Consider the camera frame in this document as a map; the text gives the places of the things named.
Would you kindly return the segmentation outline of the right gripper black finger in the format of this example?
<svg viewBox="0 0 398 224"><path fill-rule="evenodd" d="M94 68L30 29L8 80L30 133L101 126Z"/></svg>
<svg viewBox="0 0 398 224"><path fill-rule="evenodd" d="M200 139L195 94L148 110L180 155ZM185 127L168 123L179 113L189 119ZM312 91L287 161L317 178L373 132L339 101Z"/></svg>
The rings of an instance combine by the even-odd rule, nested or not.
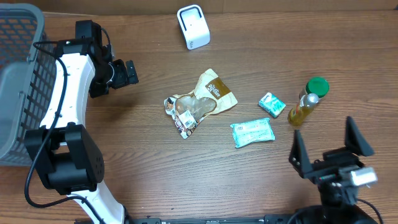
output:
<svg viewBox="0 0 398 224"><path fill-rule="evenodd" d="M350 116L346 118L345 146L349 151L358 156L368 157L374 154L373 148L365 140L354 119Z"/></svg>
<svg viewBox="0 0 398 224"><path fill-rule="evenodd" d="M301 178L306 178L306 175L312 171L312 164L309 160L302 135L298 129L294 131L294 140L289 162L293 165Z"/></svg>

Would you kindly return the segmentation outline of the yellow dish soap bottle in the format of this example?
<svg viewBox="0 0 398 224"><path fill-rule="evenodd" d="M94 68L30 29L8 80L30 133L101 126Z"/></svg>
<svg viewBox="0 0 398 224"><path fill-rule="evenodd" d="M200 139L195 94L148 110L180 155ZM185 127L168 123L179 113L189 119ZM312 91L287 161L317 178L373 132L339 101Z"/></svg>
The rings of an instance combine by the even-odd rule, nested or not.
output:
<svg viewBox="0 0 398 224"><path fill-rule="evenodd" d="M315 93L303 95L296 106L289 111L288 122L294 126L300 126L305 118L315 109L318 102L319 97Z"/></svg>

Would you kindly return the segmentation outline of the teal snack wrapper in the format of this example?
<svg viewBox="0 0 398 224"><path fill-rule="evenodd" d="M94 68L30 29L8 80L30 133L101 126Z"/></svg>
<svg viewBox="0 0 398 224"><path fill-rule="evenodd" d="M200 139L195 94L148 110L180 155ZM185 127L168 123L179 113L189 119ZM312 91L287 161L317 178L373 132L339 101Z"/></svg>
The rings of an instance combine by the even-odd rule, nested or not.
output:
<svg viewBox="0 0 398 224"><path fill-rule="evenodd" d="M241 148L254 142L274 141L275 135L271 128L270 118L262 118L243 123L234 123L233 130L235 148Z"/></svg>

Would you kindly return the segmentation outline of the green tissue pack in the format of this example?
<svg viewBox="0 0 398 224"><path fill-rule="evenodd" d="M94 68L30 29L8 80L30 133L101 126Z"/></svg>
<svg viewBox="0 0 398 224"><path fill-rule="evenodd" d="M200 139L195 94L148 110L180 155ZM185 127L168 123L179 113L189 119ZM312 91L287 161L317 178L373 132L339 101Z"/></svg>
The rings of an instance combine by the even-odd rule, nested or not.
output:
<svg viewBox="0 0 398 224"><path fill-rule="evenodd" d="M266 93L260 100L259 106L267 111L273 118L277 118L283 112L286 104L271 92Z"/></svg>

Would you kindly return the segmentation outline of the green lid jar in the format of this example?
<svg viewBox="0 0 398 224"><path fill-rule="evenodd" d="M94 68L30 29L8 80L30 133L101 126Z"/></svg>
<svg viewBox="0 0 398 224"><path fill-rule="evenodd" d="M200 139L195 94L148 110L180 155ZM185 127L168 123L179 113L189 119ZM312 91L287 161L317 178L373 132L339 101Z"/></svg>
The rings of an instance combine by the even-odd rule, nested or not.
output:
<svg viewBox="0 0 398 224"><path fill-rule="evenodd" d="M319 99L322 99L330 90L330 85L326 79L323 77L313 77L304 86L302 91L299 93L299 98L301 99L304 95L314 93Z"/></svg>

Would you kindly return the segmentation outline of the brown snack pouch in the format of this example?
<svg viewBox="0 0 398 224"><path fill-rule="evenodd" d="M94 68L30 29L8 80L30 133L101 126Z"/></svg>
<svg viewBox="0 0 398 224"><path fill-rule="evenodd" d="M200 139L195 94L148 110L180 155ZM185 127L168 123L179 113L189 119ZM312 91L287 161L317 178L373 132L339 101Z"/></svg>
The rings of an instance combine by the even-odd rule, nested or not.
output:
<svg viewBox="0 0 398 224"><path fill-rule="evenodd" d="M189 138L207 116L219 114L237 104L233 92L210 68L200 75L194 90L164 100L165 113L171 116L183 139Z"/></svg>

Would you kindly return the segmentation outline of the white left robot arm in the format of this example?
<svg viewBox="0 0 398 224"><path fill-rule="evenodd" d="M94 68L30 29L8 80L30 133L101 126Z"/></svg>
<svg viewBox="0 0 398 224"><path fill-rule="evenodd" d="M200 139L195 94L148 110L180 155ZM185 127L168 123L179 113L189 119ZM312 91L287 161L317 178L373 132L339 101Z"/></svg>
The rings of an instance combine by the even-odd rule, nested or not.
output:
<svg viewBox="0 0 398 224"><path fill-rule="evenodd" d="M107 31L92 20L75 24L75 38L51 41L56 78L44 118L26 132L24 144L32 159L25 186L27 203L52 207L73 200L92 223L132 223L127 208L104 181L103 155L85 128L88 98L107 95L138 83L132 61L116 60Z"/></svg>

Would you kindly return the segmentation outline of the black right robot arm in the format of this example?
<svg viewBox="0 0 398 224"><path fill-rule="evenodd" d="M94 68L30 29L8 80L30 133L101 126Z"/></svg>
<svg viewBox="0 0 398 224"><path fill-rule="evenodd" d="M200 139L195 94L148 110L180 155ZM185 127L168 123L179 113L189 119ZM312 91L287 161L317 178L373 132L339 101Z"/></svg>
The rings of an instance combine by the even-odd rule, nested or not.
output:
<svg viewBox="0 0 398 224"><path fill-rule="evenodd" d="M294 131L289 162L301 178L317 186L321 204L298 209L287 223L376 223L358 202L370 206L378 222L383 222L373 204L358 198L359 189L377 183L378 177L373 167L359 160L372 156L374 150L350 116L346 118L344 144L323 153L322 160L310 162L300 131Z"/></svg>

